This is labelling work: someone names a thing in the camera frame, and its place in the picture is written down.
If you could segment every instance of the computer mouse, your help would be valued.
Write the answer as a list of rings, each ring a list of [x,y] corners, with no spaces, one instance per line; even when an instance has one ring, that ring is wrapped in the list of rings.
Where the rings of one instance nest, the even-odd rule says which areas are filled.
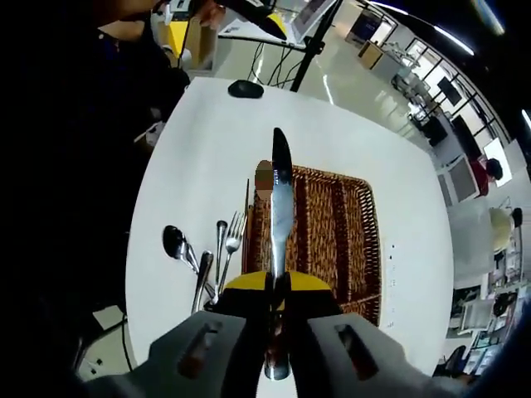
[[[236,80],[229,85],[229,95],[237,98],[260,98],[264,94],[264,88],[249,80]]]

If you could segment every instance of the metal stand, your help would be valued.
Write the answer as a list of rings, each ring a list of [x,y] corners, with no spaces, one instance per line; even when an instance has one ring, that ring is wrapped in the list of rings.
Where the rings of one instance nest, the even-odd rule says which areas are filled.
[[[321,52],[323,52],[324,49],[324,35],[330,28],[330,25],[332,25],[332,22],[334,21],[335,14],[338,12],[339,8],[341,7],[341,4],[343,4],[343,0],[338,0],[324,15],[321,19],[320,24],[317,26],[317,31],[315,31],[315,35],[313,36],[307,36],[304,38],[304,43],[306,45],[305,49],[294,47],[291,44],[284,42],[269,42],[269,41],[263,41],[258,40],[254,38],[248,38],[248,37],[224,37],[220,36],[221,39],[231,39],[231,40],[242,40],[242,41],[253,41],[256,43],[264,43],[269,44],[271,46],[277,46],[282,48],[288,48],[295,51],[304,52],[304,57],[302,61],[300,62],[300,66],[297,69],[297,73],[295,75],[295,78],[293,79],[293,84],[291,85],[290,90],[297,92],[299,91],[300,84],[302,83],[302,80],[304,79],[304,76],[306,75],[306,71],[309,68],[309,64],[314,59],[315,56],[318,56]]]
[[[326,34],[327,30],[330,28],[330,25],[332,25],[332,21],[334,20],[335,14],[338,12],[339,7],[341,7],[341,4],[343,3],[343,0],[338,0],[324,15],[323,19],[321,20],[321,23],[317,27],[317,31],[315,32],[315,35],[313,37],[305,37],[304,42],[306,43],[306,49],[304,50],[304,58],[300,62],[299,69],[297,70],[297,74],[295,75],[295,78],[293,80],[293,84],[291,85],[290,90],[294,91],[295,93],[299,91],[300,84],[302,83],[302,80],[304,79],[304,76],[306,75],[306,71],[309,68],[309,64],[314,59],[315,56],[318,56],[321,52],[323,52],[324,49],[324,35]]]

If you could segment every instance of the knife blade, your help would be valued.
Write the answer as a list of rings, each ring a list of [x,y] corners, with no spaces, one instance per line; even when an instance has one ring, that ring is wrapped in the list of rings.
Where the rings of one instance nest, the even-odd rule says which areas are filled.
[[[271,274],[273,285],[285,274],[285,243],[293,227],[293,184],[288,141],[273,132],[273,193],[271,194]]]

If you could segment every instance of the fork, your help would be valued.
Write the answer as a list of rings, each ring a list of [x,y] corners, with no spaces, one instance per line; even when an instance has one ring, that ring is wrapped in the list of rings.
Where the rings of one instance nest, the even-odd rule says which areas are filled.
[[[227,277],[227,270],[229,269],[229,262],[232,254],[240,249],[241,239],[243,238],[243,230],[246,227],[247,214],[234,212],[231,225],[227,230],[227,237],[225,239],[225,249],[227,250],[227,261],[225,261],[225,268],[223,269],[222,280],[219,283],[219,291],[223,290],[225,278]]]

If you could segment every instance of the ceiling light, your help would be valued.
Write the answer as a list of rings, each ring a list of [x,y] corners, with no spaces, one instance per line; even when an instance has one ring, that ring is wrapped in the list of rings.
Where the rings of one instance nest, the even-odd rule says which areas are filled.
[[[475,8],[481,21],[497,36],[505,33],[505,28],[498,19],[492,8],[485,0],[471,0],[472,7]]]
[[[389,8],[390,10],[393,10],[393,11],[396,11],[396,12],[400,12],[401,14],[404,14],[404,15],[409,15],[408,12],[405,12],[404,10],[401,10],[400,8],[396,8],[396,7],[393,7],[393,6],[388,6],[387,4],[382,4],[380,2],[370,2],[371,4],[374,4],[375,6],[380,6],[380,7],[383,7],[383,8]]]
[[[450,33],[445,31],[444,29],[441,29],[439,27],[433,27],[436,31],[438,31],[441,35],[448,37],[450,40],[452,40],[457,46],[461,47],[463,50],[468,52],[471,56],[474,55],[474,52],[470,47],[468,47],[465,43],[463,43],[461,40],[457,39],[456,37],[453,37]]]
[[[528,124],[528,127],[531,130],[531,119],[529,118],[528,112],[522,109],[522,116],[524,117],[525,123]]]

